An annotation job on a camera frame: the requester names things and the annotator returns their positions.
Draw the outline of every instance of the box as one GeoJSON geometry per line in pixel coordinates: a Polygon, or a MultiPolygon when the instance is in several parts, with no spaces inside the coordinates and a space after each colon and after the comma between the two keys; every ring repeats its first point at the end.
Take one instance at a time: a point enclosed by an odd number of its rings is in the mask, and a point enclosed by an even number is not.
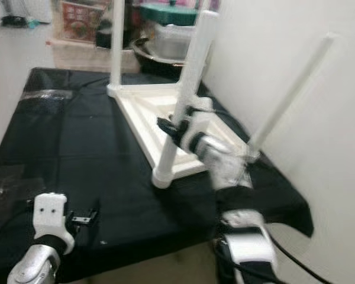
{"type": "MultiPolygon", "coordinates": [[[[111,50],[95,47],[92,43],[52,38],[51,45],[56,68],[95,72],[111,71],[111,50]]],[[[121,72],[139,73],[140,65],[132,49],[122,51],[121,72]]]]}
{"type": "Polygon", "coordinates": [[[149,37],[147,49],[151,55],[162,59],[184,60],[194,26],[166,25],[153,23],[153,36],[149,37]]]}
{"type": "Polygon", "coordinates": [[[97,26],[107,4],[102,1],[92,1],[92,5],[61,1],[61,6],[62,38],[94,43],[97,26]]]}

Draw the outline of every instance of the green lid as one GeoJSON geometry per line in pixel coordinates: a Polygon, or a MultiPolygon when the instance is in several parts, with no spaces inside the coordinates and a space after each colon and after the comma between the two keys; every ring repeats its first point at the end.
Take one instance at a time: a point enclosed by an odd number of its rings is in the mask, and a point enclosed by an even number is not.
{"type": "Polygon", "coordinates": [[[154,21],[161,25],[195,25],[197,16],[196,9],[176,6],[174,1],[170,4],[141,4],[140,12],[144,20],[154,21]]]}

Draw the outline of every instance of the floor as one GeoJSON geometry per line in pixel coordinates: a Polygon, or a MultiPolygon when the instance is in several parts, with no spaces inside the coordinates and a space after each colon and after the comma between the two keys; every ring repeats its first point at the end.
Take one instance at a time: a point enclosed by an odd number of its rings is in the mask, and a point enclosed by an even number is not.
{"type": "MultiPolygon", "coordinates": [[[[54,67],[50,25],[35,30],[0,28],[0,143],[17,105],[30,69],[54,67]]],[[[206,283],[214,284],[215,262],[208,244],[157,257],[76,282],[104,283],[206,283]]]]}

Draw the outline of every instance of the cardboard box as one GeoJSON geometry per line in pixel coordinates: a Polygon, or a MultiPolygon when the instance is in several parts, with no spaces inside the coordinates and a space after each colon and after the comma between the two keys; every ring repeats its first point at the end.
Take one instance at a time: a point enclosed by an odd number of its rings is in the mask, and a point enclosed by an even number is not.
{"type": "Polygon", "coordinates": [[[107,4],[92,1],[92,5],[61,1],[62,38],[94,43],[96,29],[107,4]]]}
{"type": "MultiPolygon", "coordinates": [[[[51,45],[56,68],[95,72],[111,71],[111,50],[95,47],[92,43],[52,38],[51,45]]],[[[139,73],[140,64],[134,50],[122,51],[121,72],[139,73]]]]}

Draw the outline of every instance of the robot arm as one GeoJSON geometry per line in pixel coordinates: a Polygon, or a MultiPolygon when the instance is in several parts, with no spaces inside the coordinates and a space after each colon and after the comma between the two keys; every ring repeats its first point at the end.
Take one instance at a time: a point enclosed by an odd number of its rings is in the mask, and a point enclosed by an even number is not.
{"type": "Polygon", "coordinates": [[[74,236],[81,225],[91,225],[97,210],[88,217],[64,215],[67,198],[61,194],[43,193],[34,199],[34,244],[8,275],[8,284],[53,284],[61,258],[75,245],[74,236]]]}
{"type": "MultiPolygon", "coordinates": [[[[191,110],[188,109],[186,118],[178,126],[163,118],[158,118],[157,124],[182,150],[197,155],[208,169],[215,190],[238,187],[244,185],[242,182],[252,187],[250,180],[245,180],[246,166],[256,156],[237,156],[232,145],[206,133],[213,115],[210,108],[191,110]]],[[[217,261],[220,284],[280,283],[275,276],[276,255],[264,228],[263,216],[254,210],[235,210],[225,212],[221,219],[223,230],[215,245],[222,256],[217,261]],[[241,272],[234,264],[263,274],[265,278],[241,272]]]]}

